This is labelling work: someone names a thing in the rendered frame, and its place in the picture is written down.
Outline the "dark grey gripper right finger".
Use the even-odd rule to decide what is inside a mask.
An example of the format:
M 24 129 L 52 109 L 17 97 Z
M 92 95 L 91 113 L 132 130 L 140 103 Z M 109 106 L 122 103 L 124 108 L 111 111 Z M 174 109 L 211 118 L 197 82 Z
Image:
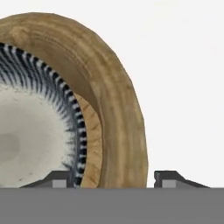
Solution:
M 155 188 L 207 188 L 206 185 L 185 179 L 177 171 L 154 171 Z

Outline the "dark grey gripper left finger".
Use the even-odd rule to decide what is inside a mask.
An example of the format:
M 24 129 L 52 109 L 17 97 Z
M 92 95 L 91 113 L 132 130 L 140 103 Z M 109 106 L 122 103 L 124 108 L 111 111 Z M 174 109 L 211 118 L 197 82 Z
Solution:
M 71 186 L 69 171 L 51 171 L 45 178 L 34 181 L 23 188 L 28 187 L 50 187 L 50 188 L 68 188 Z

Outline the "white bowl with black stripes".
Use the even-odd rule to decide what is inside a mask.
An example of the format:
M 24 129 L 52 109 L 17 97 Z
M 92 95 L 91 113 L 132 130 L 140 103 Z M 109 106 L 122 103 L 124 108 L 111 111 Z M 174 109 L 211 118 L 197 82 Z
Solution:
M 74 92 L 43 60 L 0 42 L 0 188 L 64 176 L 78 188 L 87 130 Z

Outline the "large tan wooden bowl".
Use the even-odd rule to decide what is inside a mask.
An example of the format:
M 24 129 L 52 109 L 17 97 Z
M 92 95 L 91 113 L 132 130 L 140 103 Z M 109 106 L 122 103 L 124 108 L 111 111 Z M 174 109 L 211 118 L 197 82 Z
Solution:
M 99 116 L 102 188 L 145 188 L 144 117 L 132 81 L 94 31 L 68 17 L 31 12 L 0 18 L 0 41 L 51 65 Z

